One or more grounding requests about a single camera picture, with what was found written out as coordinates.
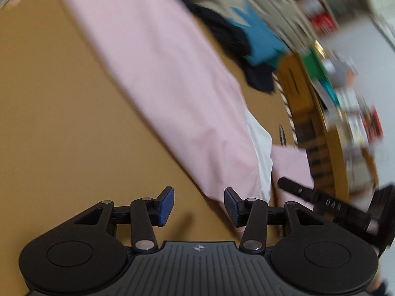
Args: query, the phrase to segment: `wooden drawer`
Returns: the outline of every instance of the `wooden drawer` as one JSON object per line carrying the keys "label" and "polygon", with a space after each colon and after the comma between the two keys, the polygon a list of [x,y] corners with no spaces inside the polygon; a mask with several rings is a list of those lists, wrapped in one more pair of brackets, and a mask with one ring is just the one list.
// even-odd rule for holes
{"label": "wooden drawer", "polygon": [[293,116],[314,109],[309,87],[310,78],[298,54],[289,54],[281,59],[277,76],[288,100]]}

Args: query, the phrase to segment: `folded pink cloth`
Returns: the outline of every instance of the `folded pink cloth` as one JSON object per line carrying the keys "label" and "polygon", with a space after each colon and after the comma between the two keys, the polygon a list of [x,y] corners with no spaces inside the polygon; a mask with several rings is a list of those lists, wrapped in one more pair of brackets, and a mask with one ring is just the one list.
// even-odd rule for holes
{"label": "folded pink cloth", "polygon": [[305,187],[314,187],[306,151],[291,146],[273,146],[271,158],[273,161],[272,178],[276,184],[274,188],[276,190],[278,207],[284,207],[286,201],[296,201],[313,210],[312,204],[305,202],[293,194],[287,193],[277,186],[277,181],[281,177],[287,177]]}
{"label": "folded pink cloth", "polygon": [[205,195],[261,198],[240,86],[178,0],[65,0],[109,73]]}

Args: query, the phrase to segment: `pink cloth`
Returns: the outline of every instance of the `pink cloth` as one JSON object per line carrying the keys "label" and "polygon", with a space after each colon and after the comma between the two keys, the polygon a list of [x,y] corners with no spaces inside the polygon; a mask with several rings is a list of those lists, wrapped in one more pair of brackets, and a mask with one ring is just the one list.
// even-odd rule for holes
{"label": "pink cloth", "polygon": [[313,205],[287,193],[277,186],[277,181],[281,177],[297,182],[305,187],[313,188],[314,183],[310,174],[309,161],[307,160],[306,151],[295,147],[273,146],[271,151],[273,161],[272,178],[275,183],[278,207],[284,207],[286,201],[296,201],[303,206],[313,210]]}
{"label": "pink cloth", "polygon": [[109,73],[205,195],[261,197],[240,86],[178,0],[65,0]]}

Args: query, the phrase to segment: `black device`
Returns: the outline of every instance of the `black device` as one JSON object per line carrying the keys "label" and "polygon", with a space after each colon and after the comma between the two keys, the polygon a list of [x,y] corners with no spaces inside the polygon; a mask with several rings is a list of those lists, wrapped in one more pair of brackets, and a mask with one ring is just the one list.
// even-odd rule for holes
{"label": "black device", "polygon": [[[246,226],[239,248],[233,241],[165,241],[159,248],[152,226],[166,224],[173,188],[130,206],[101,201],[22,250],[19,268],[29,296],[368,295],[365,290],[378,268],[371,244],[393,240],[380,233],[383,223],[385,228],[390,223],[394,232],[394,215],[388,212],[394,189],[386,190],[385,203],[383,197],[373,203],[380,216],[377,231],[370,234],[369,225],[362,225],[372,219],[370,214],[284,178],[279,186],[332,209],[338,224],[295,202],[268,207],[256,198],[242,200],[226,188],[232,223]],[[115,238],[117,224],[130,224],[131,247]],[[266,247],[269,224],[284,229],[284,238],[273,247]],[[370,241],[370,235],[376,238]]]}

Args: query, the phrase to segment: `crosshair symbol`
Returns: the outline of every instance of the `crosshair symbol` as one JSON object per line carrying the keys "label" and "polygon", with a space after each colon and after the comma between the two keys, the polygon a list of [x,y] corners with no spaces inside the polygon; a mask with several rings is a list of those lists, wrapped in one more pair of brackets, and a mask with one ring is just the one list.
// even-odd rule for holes
{"label": "crosshair symbol", "polygon": [[206,247],[204,247],[204,246],[202,246],[202,245],[196,245],[195,247],[194,247],[194,249],[196,250],[196,251],[198,251],[199,253],[202,251],[202,250],[204,250]]}

